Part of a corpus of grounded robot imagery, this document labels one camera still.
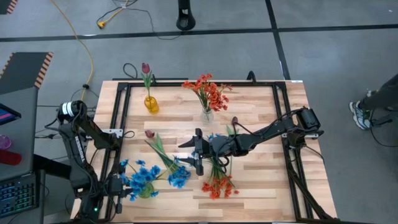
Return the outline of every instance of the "wooden table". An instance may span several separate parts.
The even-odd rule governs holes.
[[[95,114],[95,122],[100,128],[109,128],[117,85],[118,82],[103,82]],[[308,107],[303,83],[286,82],[286,85],[292,110]],[[215,113],[215,120],[211,124],[200,121],[198,112],[201,111],[201,105],[190,90],[152,87],[151,94],[156,97],[160,107],[156,115],[149,114],[144,106],[146,94],[145,88],[132,89],[127,115],[125,131],[133,130],[136,135],[124,140],[121,159],[130,159],[134,167],[138,167],[134,161],[142,159],[146,161],[147,167],[158,165],[165,169],[155,152],[144,142],[147,139],[144,130],[159,133],[170,156],[187,157],[193,149],[180,149],[177,146],[190,140],[195,135],[195,128],[201,128],[203,135],[227,134],[226,125],[230,124],[233,116],[237,116],[241,124],[255,131],[276,119],[271,87],[235,87],[231,92],[226,91],[225,95],[230,99],[228,110]],[[279,97],[283,107],[282,94]],[[318,141],[308,140],[307,144],[320,152]],[[91,142],[86,153],[88,161],[94,151]],[[301,155],[309,191],[327,213],[336,217],[322,160],[306,149],[302,149]],[[104,151],[98,151],[93,160],[92,165],[98,177],[103,157]],[[206,163],[204,166],[205,175],[199,177],[192,170],[192,178],[182,190],[171,187],[166,180],[159,180],[154,182],[155,188],[160,191],[156,198],[139,198],[135,202],[124,199],[123,212],[116,215],[113,222],[295,221],[280,137],[257,145],[247,156],[233,158],[232,180],[240,193],[232,194],[231,198],[212,200],[209,193],[201,191],[202,183],[207,180],[211,170]],[[126,174],[131,175],[132,172],[127,167]],[[302,216],[305,216],[302,194],[299,189],[297,192]],[[104,215],[105,205],[104,203],[100,218]],[[76,200],[71,218],[79,206],[80,200]]]

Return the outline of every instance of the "desk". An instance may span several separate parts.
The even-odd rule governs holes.
[[[103,82],[95,114],[95,122],[100,128],[109,128],[117,85],[118,82],[115,81]],[[286,82],[286,86],[292,110],[308,106],[303,83]],[[145,144],[147,138],[144,130],[159,133],[169,155],[187,157],[192,149],[179,149],[177,146],[191,139],[195,128],[201,128],[203,135],[227,134],[226,125],[230,124],[233,116],[237,116],[239,122],[250,130],[263,128],[276,119],[272,89],[267,87],[236,87],[231,92],[226,91],[225,95],[230,99],[228,110],[215,113],[215,121],[211,124],[200,121],[201,105],[190,90],[181,87],[152,87],[151,94],[156,97],[160,107],[156,115],[149,114],[144,106],[146,94],[145,88],[134,87],[131,90],[125,131],[133,130],[136,136],[124,139],[121,152],[121,159],[130,159],[135,167],[138,166],[134,161],[142,159],[148,167],[157,164],[162,169],[165,168],[155,152]],[[318,141],[308,140],[307,144],[320,152]],[[88,160],[94,151],[91,142],[86,153]],[[98,176],[103,157],[104,151],[98,151],[93,160]],[[322,160],[306,149],[302,149],[302,160],[309,191],[329,215],[336,217]],[[240,193],[232,194],[231,198],[212,200],[208,193],[201,191],[202,183],[211,170],[206,163],[204,166],[205,175],[199,177],[192,172],[192,178],[182,190],[172,188],[166,180],[160,180],[154,182],[155,188],[160,190],[156,198],[139,198],[135,202],[130,202],[128,198],[123,200],[123,212],[116,215],[113,222],[295,221],[280,137],[257,145],[247,156],[233,158],[233,182]],[[127,175],[132,172],[127,167]],[[302,195],[299,190],[297,192],[305,216]],[[100,218],[104,214],[105,205],[106,203],[101,209]],[[80,201],[76,200],[71,218],[79,206]]]

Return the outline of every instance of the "black metal frame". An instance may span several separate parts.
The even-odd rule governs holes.
[[[114,80],[120,81],[120,80],[131,80],[131,79],[114,79]],[[159,80],[167,80],[169,82],[158,82]],[[152,81],[152,86],[157,86],[157,87],[181,86],[181,84],[183,83],[184,80],[186,80],[186,78],[158,78],[158,79],[156,79],[154,77],[153,81]],[[280,106],[279,95],[278,95],[278,90],[281,90],[284,105],[285,105],[285,110],[286,110],[286,112],[290,111],[289,97],[287,95],[287,89],[286,89],[285,82],[258,82],[256,80],[256,76],[254,75],[254,73],[252,71],[250,71],[249,75],[247,77],[247,80],[245,80],[245,81],[222,82],[222,83],[227,84],[227,85],[233,85],[233,86],[268,86],[268,87],[271,87],[273,95],[274,95],[275,109],[276,109],[276,113],[277,113],[278,117],[282,116],[282,108]],[[129,107],[131,89],[134,87],[144,87],[144,83],[143,82],[139,82],[139,83],[138,82],[134,82],[134,83],[119,82],[118,83],[118,88],[117,88],[116,97],[115,97],[115,101],[114,101],[111,125],[109,128],[111,128],[111,129],[116,128],[116,120],[118,118],[118,109],[119,109],[121,95],[122,95],[123,91],[126,92],[126,96],[124,97],[122,117],[121,117],[119,129],[124,130],[124,128],[126,127],[126,116],[127,116],[127,111],[128,111],[128,107]],[[321,208],[321,206],[319,206],[319,204],[317,204],[316,200],[312,197],[311,193],[307,190],[307,184],[305,181],[305,175],[304,175],[302,160],[301,160],[299,151],[295,151],[295,157],[296,157],[295,162],[296,162],[297,171],[298,171],[298,173],[296,173],[296,171],[294,170],[294,167],[291,163],[291,159],[290,159],[289,143],[285,139],[282,139],[282,145],[283,145],[283,149],[284,149],[285,163],[286,163],[286,169],[287,169],[288,178],[289,178],[289,187],[290,187],[290,193],[292,196],[292,203],[293,203],[296,222],[303,222],[303,221],[313,222],[313,223],[314,222],[317,222],[317,223],[340,222],[339,219],[333,219],[332,217],[327,215],[325,213],[325,211]],[[107,149],[105,152],[105,155],[104,155],[104,161],[103,161],[103,166],[102,166],[102,170],[101,170],[101,177],[99,180],[101,182],[104,182],[106,180],[106,172],[107,172],[108,166],[109,166],[110,153],[111,153],[111,151]],[[116,151],[116,154],[114,156],[113,166],[117,166],[119,164],[120,155],[121,155],[121,150]],[[299,200],[298,200],[297,191],[295,188],[296,185],[300,189],[300,191],[303,193],[307,218],[302,218],[302,216],[301,216]],[[319,220],[313,219],[312,209],[314,209],[314,211],[317,213],[317,215],[321,219],[319,219]],[[109,220],[111,218],[111,213],[112,213],[112,202],[110,201],[110,199],[108,199],[108,202],[106,205],[105,220]]]

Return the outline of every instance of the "person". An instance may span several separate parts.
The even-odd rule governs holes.
[[[354,114],[356,125],[363,130],[368,130],[372,126],[371,111],[378,108],[391,110],[396,105],[398,105],[398,74],[380,89],[368,91],[362,100],[350,102],[349,109]]]

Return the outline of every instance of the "orange flower bunch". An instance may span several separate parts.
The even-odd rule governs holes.
[[[221,179],[217,179],[216,177],[214,177],[210,183],[204,182],[201,190],[203,192],[211,192],[210,193],[211,199],[220,198],[221,191],[224,192],[224,198],[228,198],[232,194],[232,188],[233,188],[233,185],[231,184],[230,181],[231,178],[232,177],[230,175],[222,177]]]
[[[210,83],[210,79],[213,78],[212,74],[202,74],[195,84],[185,81],[182,87],[191,89],[199,97],[200,103],[206,111],[214,110],[219,111],[220,109],[227,110],[228,106],[224,104],[229,102],[229,99],[222,95],[225,88],[232,90],[231,85],[221,84],[219,89],[215,83]]]

